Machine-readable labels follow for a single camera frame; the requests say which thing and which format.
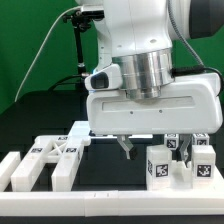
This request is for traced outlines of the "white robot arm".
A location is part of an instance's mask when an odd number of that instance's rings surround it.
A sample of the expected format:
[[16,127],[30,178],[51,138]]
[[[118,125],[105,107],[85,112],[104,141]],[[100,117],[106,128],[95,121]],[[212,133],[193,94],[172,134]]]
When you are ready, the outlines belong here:
[[85,79],[87,114],[96,135],[114,135],[129,159],[129,137],[214,133],[223,121],[214,73],[173,77],[168,32],[170,0],[77,0],[103,46],[99,66]]

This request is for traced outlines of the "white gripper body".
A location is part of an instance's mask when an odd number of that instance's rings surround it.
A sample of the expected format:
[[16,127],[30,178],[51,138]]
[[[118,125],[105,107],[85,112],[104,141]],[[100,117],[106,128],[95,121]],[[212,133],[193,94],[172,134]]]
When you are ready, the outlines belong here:
[[110,65],[85,79],[87,114],[96,135],[215,133],[223,123],[215,73],[179,76],[158,98],[132,100]]

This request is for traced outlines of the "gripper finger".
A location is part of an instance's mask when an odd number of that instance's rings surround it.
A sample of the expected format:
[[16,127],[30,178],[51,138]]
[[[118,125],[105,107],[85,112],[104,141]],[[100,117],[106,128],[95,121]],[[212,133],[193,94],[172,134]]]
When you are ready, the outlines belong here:
[[180,135],[181,145],[179,148],[180,160],[186,162],[188,159],[188,146],[191,143],[192,135],[191,134],[181,134]]
[[129,160],[134,160],[137,156],[137,149],[136,147],[131,143],[128,135],[118,135],[117,141],[120,144],[120,146],[124,149],[126,152],[126,157]]

